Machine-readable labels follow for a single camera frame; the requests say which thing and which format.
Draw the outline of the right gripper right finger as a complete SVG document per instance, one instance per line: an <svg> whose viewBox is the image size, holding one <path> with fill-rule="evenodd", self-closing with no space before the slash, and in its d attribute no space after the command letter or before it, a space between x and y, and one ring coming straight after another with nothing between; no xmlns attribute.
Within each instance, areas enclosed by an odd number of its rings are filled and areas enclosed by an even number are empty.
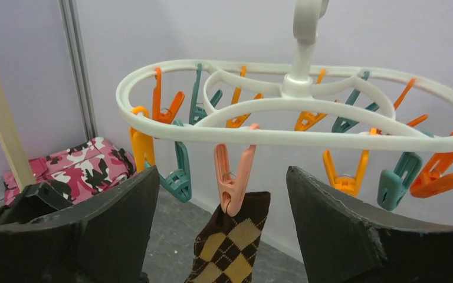
<svg viewBox="0 0 453 283"><path fill-rule="evenodd" d="M453 226L363 202L297 166L286 184L309 282L453 282Z"/></svg>

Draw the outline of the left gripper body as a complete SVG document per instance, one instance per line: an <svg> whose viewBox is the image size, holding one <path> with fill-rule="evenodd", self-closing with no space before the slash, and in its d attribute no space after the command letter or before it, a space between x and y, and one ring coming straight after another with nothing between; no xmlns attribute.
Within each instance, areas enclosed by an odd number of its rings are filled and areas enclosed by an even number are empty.
<svg viewBox="0 0 453 283"><path fill-rule="evenodd" d="M0 207L0 225L28 223L73 204L71 188L61 181L27 186L9 205Z"/></svg>

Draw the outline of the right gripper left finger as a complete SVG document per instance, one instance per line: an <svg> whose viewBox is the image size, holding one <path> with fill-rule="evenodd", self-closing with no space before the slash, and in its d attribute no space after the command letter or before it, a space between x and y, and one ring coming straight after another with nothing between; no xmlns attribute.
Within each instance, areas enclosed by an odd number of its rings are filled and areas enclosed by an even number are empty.
<svg viewBox="0 0 453 283"><path fill-rule="evenodd" d="M152 166L65 209L0 225L0 282L147 282L158 194Z"/></svg>

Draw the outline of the brown argyle sock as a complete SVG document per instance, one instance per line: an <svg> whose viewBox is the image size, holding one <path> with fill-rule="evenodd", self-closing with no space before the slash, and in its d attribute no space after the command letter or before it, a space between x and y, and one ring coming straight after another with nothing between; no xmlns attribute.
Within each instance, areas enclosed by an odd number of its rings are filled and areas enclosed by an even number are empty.
<svg viewBox="0 0 453 283"><path fill-rule="evenodd" d="M185 282L252 282L270 192L246 193L241 210L231 217L218 206L197 235L192 270Z"/></svg>

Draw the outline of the white plastic clip hanger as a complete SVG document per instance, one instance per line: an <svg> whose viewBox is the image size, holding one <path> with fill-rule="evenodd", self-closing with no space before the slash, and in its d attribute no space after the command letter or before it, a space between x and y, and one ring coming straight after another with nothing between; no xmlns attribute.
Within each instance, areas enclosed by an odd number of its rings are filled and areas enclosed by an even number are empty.
<svg viewBox="0 0 453 283"><path fill-rule="evenodd" d="M342 192L357 192L362 182L370 150L396 150L402 158L395 170L382 172L379 183L380 205L392 210L406 192L417 198L428 198L453 189L453 132L446 137L430 136L396 119L397 103L370 83L371 78L405 83L453 105L453 89L412 74L385 68L311 65L317 41L317 24L327 8L326 1L296 3L293 34L297 54L291 64L241 63L230 61L174 60L145 66L125 77L117 87L116 101L123 118L140 133L177 143L214 142L228 148L230 168L237 171L242 152L251 144L278 146L326 146L362 150L355 177L336 175L329 152L323 155L331 186ZM203 86L207 93L218 82L263 94L263 98L233 103L217 109L205 99L205 117L180 124L164 121L160 114L161 82L154 89L152 116L137 113L130 104L132 88L140 81L163 73L195 70L206 71ZM367 123L370 131L347 133L343 129L326 132L304 130L262 130L250 127L220 128L219 123L251 113L298 111L333 114L346 121Z"/></svg>

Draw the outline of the pink clothespin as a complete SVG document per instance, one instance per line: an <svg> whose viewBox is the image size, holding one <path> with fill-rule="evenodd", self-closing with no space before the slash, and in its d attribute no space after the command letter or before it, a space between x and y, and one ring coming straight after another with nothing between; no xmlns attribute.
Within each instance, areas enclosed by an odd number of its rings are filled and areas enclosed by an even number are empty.
<svg viewBox="0 0 453 283"><path fill-rule="evenodd" d="M257 146L251 144L242 152L236 172L230 168L226 144L214 148L214 162L220 206L223 213L236 216L242 208Z"/></svg>

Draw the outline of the pink camouflage cloth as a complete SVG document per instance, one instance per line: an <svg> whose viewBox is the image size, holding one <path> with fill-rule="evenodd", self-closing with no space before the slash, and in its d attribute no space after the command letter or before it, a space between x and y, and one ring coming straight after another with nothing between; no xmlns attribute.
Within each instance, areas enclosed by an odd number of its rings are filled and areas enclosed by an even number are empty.
<svg viewBox="0 0 453 283"><path fill-rule="evenodd" d="M133 156L104 137L30 159L29 165L37 182L64 183L58 191L74 204L119 185L136 172Z"/></svg>

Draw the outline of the wooden drying rack frame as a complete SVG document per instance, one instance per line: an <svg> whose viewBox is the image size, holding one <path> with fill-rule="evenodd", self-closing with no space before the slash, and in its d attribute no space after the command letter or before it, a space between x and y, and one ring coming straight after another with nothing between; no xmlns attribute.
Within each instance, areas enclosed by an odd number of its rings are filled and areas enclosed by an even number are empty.
<svg viewBox="0 0 453 283"><path fill-rule="evenodd" d="M19 190L36 183L0 80L0 145Z"/></svg>

